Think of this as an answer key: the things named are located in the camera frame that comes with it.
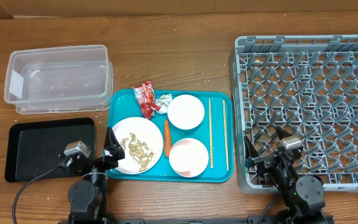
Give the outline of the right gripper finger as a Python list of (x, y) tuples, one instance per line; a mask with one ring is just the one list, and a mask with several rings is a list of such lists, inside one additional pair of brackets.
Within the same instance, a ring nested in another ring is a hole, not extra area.
[(248, 152), (249, 158), (245, 161), (245, 166), (247, 168), (256, 166), (257, 168), (264, 168), (264, 160), (261, 158), (260, 154), (256, 151), (254, 145), (251, 143), (250, 139), (247, 136), (244, 136), (244, 143), (246, 151)]
[(290, 133), (288, 133), (287, 131), (285, 131), (282, 127), (280, 127), (280, 126), (276, 126), (275, 127), (275, 130), (276, 130), (276, 133), (277, 133), (277, 135), (278, 135), (278, 137), (279, 137), (279, 140), (282, 140), (282, 139), (284, 139), (284, 138), (287, 138), (287, 137), (290, 137), (291, 136), (291, 134)]

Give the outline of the wooden chopstick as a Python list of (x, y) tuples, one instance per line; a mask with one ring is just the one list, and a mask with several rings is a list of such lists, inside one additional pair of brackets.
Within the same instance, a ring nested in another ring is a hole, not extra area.
[(226, 119), (226, 102), (223, 103), (223, 126), (224, 126), (224, 144), (225, 144), (225, 156), (226, 156), (226, 170), (229, 171), (229, 158), (228, 158), (228, 143), (227, 143), (227, 119)]
[(209, 113), (209, 162), (210, 168), (213, 169), (214, 161), (213, 161), (213, 127), (212, 127), (212, 112), (211, 112), (211, 98), (208, 99), (208, 113)]

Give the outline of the orange carrot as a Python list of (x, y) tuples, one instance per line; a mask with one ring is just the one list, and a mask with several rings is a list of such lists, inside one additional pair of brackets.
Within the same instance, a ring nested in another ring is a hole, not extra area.
[(172, 148), (172, 137), (170, 133), (169, 120), (166, 119), (164, 122), (164, 154), (165, 157), (169, 157)]

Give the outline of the red snack wrapper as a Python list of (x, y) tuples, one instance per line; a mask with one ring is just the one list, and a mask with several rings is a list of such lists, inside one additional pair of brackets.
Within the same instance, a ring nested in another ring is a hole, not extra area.
[(151, 119), (158, 106), (155, 104), (155, 93), (152, 83), (146, 81), (132, 88), (135, 98), (140, 106), (142, 115)]

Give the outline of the pink-rimmed white bowl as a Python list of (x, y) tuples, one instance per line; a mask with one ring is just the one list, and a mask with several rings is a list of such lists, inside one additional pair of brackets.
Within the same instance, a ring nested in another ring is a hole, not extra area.
[(169, 163), (178, 175), (186, 178), (197, 177), (206, 170), (209, 164), (209, 153), (201, 141), (185, 138), (172, 146)]

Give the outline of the white tissue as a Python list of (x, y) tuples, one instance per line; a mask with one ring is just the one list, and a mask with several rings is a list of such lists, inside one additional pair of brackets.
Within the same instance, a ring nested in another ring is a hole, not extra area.
[(155, 100), (155, 104), (159, 107), (158, 114), (165, 114), (168, 111), (168, 106), (172, 102), (172, 94), (162, 95)]

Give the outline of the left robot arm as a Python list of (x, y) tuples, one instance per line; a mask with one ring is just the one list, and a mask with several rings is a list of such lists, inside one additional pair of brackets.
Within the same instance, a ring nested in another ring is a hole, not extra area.
[(80, 153), (72, 157), (70, 172), (81, 175), (68, 191), (68, 223), (116, 223), (108, 212), (107, 171), (117, 168), (125, 152), (111, 127), (106, 131), (104, 156), (91, 159)]

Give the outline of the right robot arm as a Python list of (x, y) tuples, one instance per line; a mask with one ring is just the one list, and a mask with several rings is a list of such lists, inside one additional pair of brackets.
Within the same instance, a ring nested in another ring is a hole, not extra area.
[(259, 223), (333, 223), (326, 217), (323, 180), (315, 175), (300, 177), (293, 163), (301, 158), (303, 143), (283, 128), (275, 128), (280, 140), (277, 150), (261, 156), (248, 137), (244, 137), (245, 149), (250, 158), (247, 168), (255, 167), (258, 176), (267, 174), (278, 190), (278, 195), (266, 206)]

